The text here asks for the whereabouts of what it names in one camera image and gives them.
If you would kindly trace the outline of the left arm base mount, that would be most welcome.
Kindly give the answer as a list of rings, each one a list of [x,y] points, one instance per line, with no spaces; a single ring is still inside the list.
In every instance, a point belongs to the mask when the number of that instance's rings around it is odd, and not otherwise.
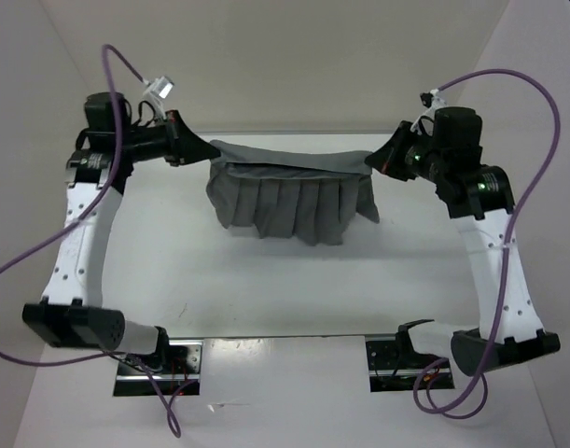
[[[165,398],[198,396],[204,341],[202,339],[171,339],[168,358],[160,367],[148,367]],[[120,361],[113,396],[149,397],[156,394],[146,372],[132,361]]]

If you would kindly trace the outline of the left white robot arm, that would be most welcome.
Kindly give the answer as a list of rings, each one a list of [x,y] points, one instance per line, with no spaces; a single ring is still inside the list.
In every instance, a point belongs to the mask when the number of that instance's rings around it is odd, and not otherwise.
[[[136,324],[103,306],[102,277],[113,221],[137,162],[163,159],[172,166],[214,159],[219,151],[196,135],[175,110],[165,111],[163,94],[148,93],[149,121],[133,120],[120,95],[114,109],[107,92],[90,95],[88,122],[66,163],[68,231],[52,275],[37,303],[22,311],[23,322],[55,348],[100,349],[138,358],[150,372],[165,371],[174,351],[162,327]]]

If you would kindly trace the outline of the grey pleated skirt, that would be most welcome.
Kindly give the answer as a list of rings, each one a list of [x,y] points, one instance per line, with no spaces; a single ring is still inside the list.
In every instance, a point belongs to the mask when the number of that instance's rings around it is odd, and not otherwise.
[[[206,194],[225,229],[341,245],[355,216],[380,222],[367,151],[308,154],[211,144],[220,156],[211,160]]]

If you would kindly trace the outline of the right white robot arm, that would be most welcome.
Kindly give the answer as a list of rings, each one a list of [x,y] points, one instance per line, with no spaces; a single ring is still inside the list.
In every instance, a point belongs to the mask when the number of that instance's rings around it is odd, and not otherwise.
[[[544,329],[524,277],[509,221],[516,205],[506,172],[482,163],[482,119],[471,108],[446,106],[416,122],[402,121],[366,163],[401,181],[435,186],[462,237],[479,307],[475,328],[432,319],[399,326],[395,355],[406,367],[425,357],[448,358],[468,377],[558,352],[557,334]]]

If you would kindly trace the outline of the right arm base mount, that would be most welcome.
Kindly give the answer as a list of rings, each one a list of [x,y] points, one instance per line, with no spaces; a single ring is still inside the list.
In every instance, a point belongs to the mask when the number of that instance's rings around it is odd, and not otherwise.
[[[411,391],[420,372],[438,357],[406,354],[393,338],[365,340],[372,393]]]

